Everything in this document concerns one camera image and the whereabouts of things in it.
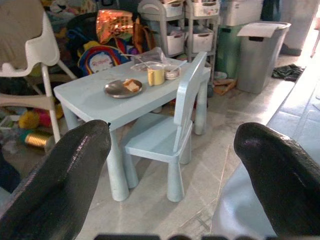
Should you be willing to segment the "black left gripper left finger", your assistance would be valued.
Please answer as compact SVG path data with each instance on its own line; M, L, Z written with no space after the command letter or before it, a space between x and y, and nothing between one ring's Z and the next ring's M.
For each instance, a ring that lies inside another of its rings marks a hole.
M111 145L109 125L103 120L68 131L1 207L1 239L74 240Z

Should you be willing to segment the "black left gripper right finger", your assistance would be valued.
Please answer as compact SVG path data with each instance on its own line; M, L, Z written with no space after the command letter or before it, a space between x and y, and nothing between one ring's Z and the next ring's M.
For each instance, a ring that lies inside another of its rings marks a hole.
M320 166L292 138L257 122L241 124L233 142L278 236L320 235Z

